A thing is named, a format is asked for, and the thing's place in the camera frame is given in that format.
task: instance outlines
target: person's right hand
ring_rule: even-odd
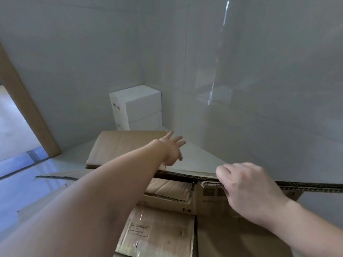
[[[288,199],[263,168],[252,163],[218,166],[230,206],[249,221],[270,228]]]

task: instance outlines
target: left arm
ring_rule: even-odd
[[[125,222],[162,163],[182,159],[182,137],[122,155],[64,191],[0,245],[1,256],[113,256]]]

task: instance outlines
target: white box top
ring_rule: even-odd
[[[110,93],[110,95],[113,95],[113,96],[120,98],[121,100],[124,100],[124,101],[133,101],[133,100],[139,99],[141,97],[153,95],[153,94],[156,94],[159,92],[161,92],[161,91],[153,89],[153,88],[148,87],[146,85],[140,85],[140,86],[135,86],[135,87],[127,88],[124,90],[112,92],[112,93]]]

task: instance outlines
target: hand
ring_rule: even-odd
[[[288,199],[263,168],[252,163],[224,164],[216,169],[230,206],[249,221],[267,229]]]
[[[180,147],[186,143],[186,141],[180,141],[182,136],[171,138],[173,133],[174,131],[170,131],[166,136],[159,139],[166,150],[166,157],[163,161],[166,166],[172,166],[177,159],[182,160]]]

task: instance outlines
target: wooden door frame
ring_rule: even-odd
[[[61,154],[60,147],[56,143],[1,43],[0,79],[46,153],[50,157]]]

